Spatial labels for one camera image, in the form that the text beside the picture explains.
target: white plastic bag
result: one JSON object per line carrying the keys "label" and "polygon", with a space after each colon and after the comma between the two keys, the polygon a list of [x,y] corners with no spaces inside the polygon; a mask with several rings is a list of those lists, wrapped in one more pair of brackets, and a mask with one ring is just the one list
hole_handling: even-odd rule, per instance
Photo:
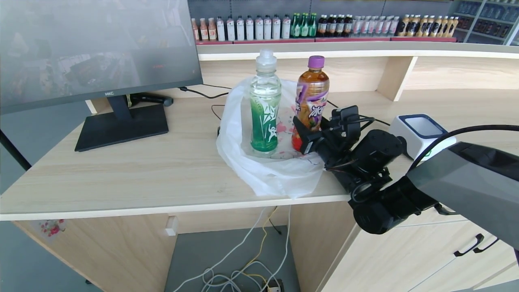
{"label": "white plastic bag", "polygon": [[250,145],[252,131],[249,86],[252,78],[231,90],[216,140],[218,153],[257,196],[301,197],[314,191],[324,163],[317,153],[302,155],[292,148],[292,118],[295,114],[296,83],[281,80],[278,147],[269,158],[257,157]]}

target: yellow cable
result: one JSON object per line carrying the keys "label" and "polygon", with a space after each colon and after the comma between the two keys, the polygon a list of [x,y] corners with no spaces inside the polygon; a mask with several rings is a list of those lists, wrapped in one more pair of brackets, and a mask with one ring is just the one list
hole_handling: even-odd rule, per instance
{"label": "yellow cable", "polygon": [[[245,266],[250,265],[251,262],[255,261],[260,256],[260,254],[261,254],[261,252],[263,250],[263,243],[265,242],[265,238],[267,237],[267,231],[265,230],[265,225],[267,224],[268,220],[270,220],[272,215],[274,215],[274,213],[276,212],[277,209],[278,209],[278,206],[276,206],[274,208],[272,213],[270,213],[270,216],[268,216],[267,220],[265,220],[265,222],[263,223],[262,229],[263,229],[263,232],[265,233],[265,235],[263,235],[263,239],[261,240],[261,245],[259,246],[259,253],[249,263],[247,263]],[[257,274],[246,274],[246,273],[244,273],[244,274],[247,275],[247,276],[259,276],[259,277],[261,277],[263,279],[263,281],[265,281],[265,284],[267,284],[267,289],[269,288],[267,280],[265,280],[265,278],[263,276],[257,275]]]}

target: computer monitor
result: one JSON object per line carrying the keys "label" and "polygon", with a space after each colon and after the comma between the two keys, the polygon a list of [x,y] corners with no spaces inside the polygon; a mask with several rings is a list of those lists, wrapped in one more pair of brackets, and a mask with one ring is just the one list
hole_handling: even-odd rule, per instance
{"label": "computer monitor", "polygon": [[76,151],[168,131],[126,95],[202,84],[187,0],[0,0],[0,113],[107,97]]}

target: monitor screen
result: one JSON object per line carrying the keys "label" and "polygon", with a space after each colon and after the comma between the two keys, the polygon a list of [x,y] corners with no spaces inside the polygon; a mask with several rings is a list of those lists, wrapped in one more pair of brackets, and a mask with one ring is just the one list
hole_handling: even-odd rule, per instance
{"label": "monitor screen", "polygon": [[202,83],[187,0],[0,0],[0,112]]}

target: cabinet handle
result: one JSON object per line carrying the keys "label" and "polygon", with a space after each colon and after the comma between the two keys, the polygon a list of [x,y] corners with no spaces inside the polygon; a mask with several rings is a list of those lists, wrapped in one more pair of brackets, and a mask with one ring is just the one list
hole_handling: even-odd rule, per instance
{"label": "cabinet handle", "polygon": [[445,207],[443,207],[442,204],[439,204],[439,203],[434,206],[434,209],[436,209],[436,211],[440,215],[445,215],[445,216],[448,216],[448,215],[459,215],[459,213],[452,212],[452,211],[449,211],[449,210],[445,209]]}
{"label": "cabinet handle", "polygon": [[455,257],[461,257],[461,256],[464,256],[466,255],[468,252],[470,252],[471,250],[475,249],[484,239],[485,237],[483,236],[483,234],[481,233],[478,233],[476,235],[476,244],[474,244],[472,247],[470,247],[469,249],[467,249],[467,251],[465,251],[464,253],[460,253],[459,250],[455,251],[454,252],[454,256]]}
{"label": "cabinet handle", "polygon": [[487,246],[487,247],[485,247],[485,248],[483,248],[483,249],[479,249],[479,248],[476,247],[476,248],[474,249],[474,253],[475,253],[475,254],[482,253],[482,252],[486,251],[487,249],[489,249],[491,246],[493,246],[493,245],[494,245],[496,242],[498,242],[498,241],[499,241],[499,238],[496,238],[496,240],[494,240],[494,242],[492,242],[489,246]]}

